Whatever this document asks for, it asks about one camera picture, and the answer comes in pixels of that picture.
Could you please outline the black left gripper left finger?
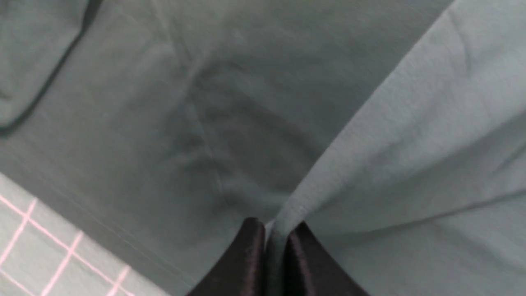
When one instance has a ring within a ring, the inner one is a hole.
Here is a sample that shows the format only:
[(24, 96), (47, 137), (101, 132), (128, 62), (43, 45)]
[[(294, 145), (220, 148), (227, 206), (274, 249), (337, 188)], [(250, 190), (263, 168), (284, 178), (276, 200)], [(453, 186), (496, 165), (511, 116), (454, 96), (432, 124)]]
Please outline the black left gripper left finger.
[(189, 296), (261, 296), (265, 286), (265, 227), (246, 218), (231, 245)]

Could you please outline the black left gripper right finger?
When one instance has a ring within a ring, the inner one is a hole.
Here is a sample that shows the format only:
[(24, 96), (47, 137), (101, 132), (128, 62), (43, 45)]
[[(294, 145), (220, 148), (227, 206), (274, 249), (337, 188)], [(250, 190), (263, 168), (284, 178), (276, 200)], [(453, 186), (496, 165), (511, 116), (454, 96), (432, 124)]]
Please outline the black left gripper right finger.
[(284, 251), (285, 296), (367, 296), (325, 250), (308, 225), (300, 223)]

